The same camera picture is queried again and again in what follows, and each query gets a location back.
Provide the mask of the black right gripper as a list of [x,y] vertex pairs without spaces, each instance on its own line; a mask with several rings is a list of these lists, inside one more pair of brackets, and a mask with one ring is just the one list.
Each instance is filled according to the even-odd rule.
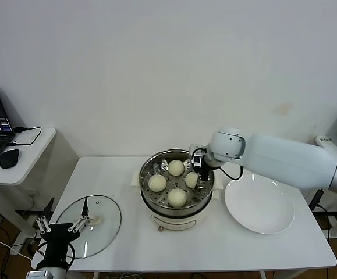
[[199,169],[199,174],[197,174],[196,187],[200,187],[201,189],[209,189],[209,173],[210,167],[208,164],[206,164],[206,162],[202,162]]

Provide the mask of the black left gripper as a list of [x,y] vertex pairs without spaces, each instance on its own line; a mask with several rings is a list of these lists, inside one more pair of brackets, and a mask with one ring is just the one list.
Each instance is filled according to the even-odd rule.
[[51,198],[42,213],[36,218],[38,229],[40,234],[43,234],[42,239],[45,241],[37,247],[37,252],[39,252],[39,249],[44,246],[45,253],[43,260],[37,264],[36,269],[46,267],[69,269],[76,256],[71,242],[80,237],[80,233],[90,222],[88,200],[85,199],[81,217],[73,225],[70,223],[49,225],[53,204],[54,198]]

